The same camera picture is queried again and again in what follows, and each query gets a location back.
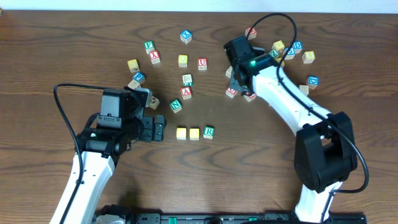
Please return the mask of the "green R block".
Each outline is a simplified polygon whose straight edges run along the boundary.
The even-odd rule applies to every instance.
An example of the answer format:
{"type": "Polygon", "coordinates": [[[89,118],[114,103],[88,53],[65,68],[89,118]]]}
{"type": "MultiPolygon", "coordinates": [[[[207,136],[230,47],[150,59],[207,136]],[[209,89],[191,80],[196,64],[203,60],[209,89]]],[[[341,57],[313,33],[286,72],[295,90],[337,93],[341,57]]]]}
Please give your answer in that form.
{"type": "Polygon", "coordinates": [[[205,126],[203,131],[203,137],[206,139],[213,139],[215,134],[215,128],[211,126],[205,126]]]}

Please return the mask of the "yellow C block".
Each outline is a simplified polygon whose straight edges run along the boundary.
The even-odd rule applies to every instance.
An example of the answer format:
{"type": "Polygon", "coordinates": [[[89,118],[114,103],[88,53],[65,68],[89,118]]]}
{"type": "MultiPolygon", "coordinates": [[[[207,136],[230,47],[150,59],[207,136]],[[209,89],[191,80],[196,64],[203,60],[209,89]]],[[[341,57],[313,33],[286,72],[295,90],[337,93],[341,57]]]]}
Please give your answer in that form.
{"type": "Polygon", "coordinates": [[[186,128],[177,128],[176,138],[178,140],[186,140],[186,138],[187,138],[187,129],[186,128]]]}

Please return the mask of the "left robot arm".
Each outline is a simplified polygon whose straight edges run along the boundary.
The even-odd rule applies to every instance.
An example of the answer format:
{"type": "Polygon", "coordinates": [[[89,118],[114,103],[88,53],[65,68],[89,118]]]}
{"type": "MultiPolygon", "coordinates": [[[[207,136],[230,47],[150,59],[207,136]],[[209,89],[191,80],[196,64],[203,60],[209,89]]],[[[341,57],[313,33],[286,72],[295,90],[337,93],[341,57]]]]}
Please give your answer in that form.
{"type": "Polygon", "coordinates": [[[165,117],[144,115],[151,99],[152,92],[147,88],[103,87],[100,111],[88,118],[79,134],[74,132],[64,110],[60,110],[72,135],[75,155],[52,223],[91,223],[122,153],[130,151],[138,141],[164,140],[165,117]]]}

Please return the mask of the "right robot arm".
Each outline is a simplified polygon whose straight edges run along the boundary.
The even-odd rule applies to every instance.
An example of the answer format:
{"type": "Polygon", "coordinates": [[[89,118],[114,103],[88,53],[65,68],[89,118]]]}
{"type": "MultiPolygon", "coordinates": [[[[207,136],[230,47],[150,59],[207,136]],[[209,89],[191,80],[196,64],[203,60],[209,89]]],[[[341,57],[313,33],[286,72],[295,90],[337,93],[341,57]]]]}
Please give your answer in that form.
{"type": "Polygon", "coordinates": [[[331,191],[358,166],[350,145],[354,141],[350,118],[343,112],[331,114],[312,101],[277,68],[276,59],[251,46],[245,36],[226,43],[224,51],[233,68],[231,86],[264,99],[295,134],[294,168],[303,183],[297,218],[326,221],[331,191]]]}

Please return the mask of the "yellow O block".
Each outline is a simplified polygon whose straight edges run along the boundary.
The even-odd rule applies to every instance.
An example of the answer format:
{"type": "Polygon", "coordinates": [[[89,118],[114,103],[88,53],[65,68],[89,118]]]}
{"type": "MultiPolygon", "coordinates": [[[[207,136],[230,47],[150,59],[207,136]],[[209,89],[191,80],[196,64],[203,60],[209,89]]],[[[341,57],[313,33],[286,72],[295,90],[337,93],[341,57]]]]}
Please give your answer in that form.
{"type": "Polygon", "coordinates": [[[200,139],[200,129],[199,128],[190,128],[189,137],[191,141],[197,141],[200,139]]]}

